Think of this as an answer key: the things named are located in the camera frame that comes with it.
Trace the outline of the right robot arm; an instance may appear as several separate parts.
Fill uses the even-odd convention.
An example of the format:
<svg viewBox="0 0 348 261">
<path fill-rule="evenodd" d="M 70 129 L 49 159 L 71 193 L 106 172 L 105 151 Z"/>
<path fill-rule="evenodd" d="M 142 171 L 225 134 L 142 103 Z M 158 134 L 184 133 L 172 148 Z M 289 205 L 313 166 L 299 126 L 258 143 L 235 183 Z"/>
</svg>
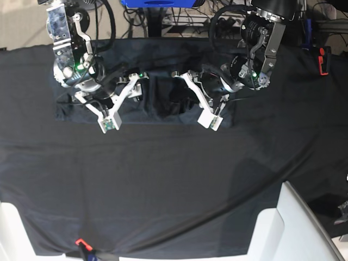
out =
<svg viewBox="0 0 348 261">
<path fill-rule="evenodd" d="M 116 37 L 114 14 L 107 1 L 111 36 L 105 46 L 87 35 L 90 16 L 86 5 L 98 8 L 97 1 L 39 1 L 46 5 L 46 29 L 53 41 L 53 76 L 63 87 L 72 91 L 70 105 L 82 105 L 97 117 L 103 133 L 120 129 L 119 110 L 127 99 L 142 98 L 141 80 L 147 73 L 130 70 L 121 62 L 107 69 L 101 53 L 109 50 Z"/>
</svg>

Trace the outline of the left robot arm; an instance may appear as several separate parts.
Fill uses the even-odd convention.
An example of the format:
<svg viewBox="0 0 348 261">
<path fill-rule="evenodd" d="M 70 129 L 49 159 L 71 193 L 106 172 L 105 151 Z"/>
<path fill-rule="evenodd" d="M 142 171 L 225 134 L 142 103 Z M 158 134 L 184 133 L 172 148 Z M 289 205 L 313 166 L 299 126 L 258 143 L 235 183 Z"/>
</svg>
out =
<svg viewBox="0 0 348 261">
<path fill-rule="evenodd" d="M 231 94 L 244 87 L 258 91 L 270 85 L 286 25 L 295 18 L 297 7 L 296 1 L 251 1 L 249 5 L 229 5 L 216 12 L 210 22 L 209 44 L 215 53 L 231 57 L 231 61 L 220 67 L 203 64 L 199 72 L 172 73 L 173 78 L 186 83 L 198 100 L 202 112 L 197 122 L 201 126 L 219 129 L 223 122 L 221 112 L 231 101 Z M 228 52 L 215 42 L 218 20 L 226 12 L 245 16 L 240 26 L 240 47 Z"/>
</svg>

